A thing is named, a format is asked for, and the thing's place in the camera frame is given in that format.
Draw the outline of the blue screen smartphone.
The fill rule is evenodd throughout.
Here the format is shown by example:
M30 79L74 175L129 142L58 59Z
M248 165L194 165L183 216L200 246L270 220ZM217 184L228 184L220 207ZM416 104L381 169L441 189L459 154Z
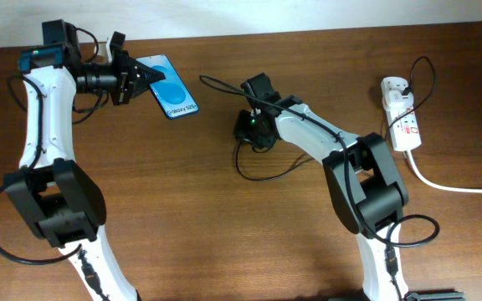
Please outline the blue screen smartphone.
M137 61L165 75L165 79L151 84L150 88L156 102L169 120L193 115L199 111L196 101L165 54L141 57Z

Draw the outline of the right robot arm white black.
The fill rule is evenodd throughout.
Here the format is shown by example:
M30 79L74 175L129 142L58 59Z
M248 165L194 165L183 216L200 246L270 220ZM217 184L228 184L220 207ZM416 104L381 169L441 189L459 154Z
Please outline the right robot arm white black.
M355 235L361 254L361 291L350 300L462 300L457 291L414 292L405 283L400 251L432 242L438 222L425 215L404 215L408 190L384 139L376 133L359 136L341 131L315 115L301 99L280 96L266 74L241 84L239 93L250 110L240 112L234 134L257 149L277 140L289 142L321 163L334 211ZM400 242L403 223L413 219L433 225L433 232L416 242Z

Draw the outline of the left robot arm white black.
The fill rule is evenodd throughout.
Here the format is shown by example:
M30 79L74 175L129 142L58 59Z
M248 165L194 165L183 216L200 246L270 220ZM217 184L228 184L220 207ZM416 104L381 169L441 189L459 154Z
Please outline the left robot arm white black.
M78 166L73 147L77 94L108 96L126 105L165 78L123 49L115 32L107 60L81 56L78 28L64 20L42 24L44 43L21 52L18 70L28 95L27 135L18 170L5 175L5 192L33 235L69 260L94 300L138 300L105 231L106 205L100 188Z

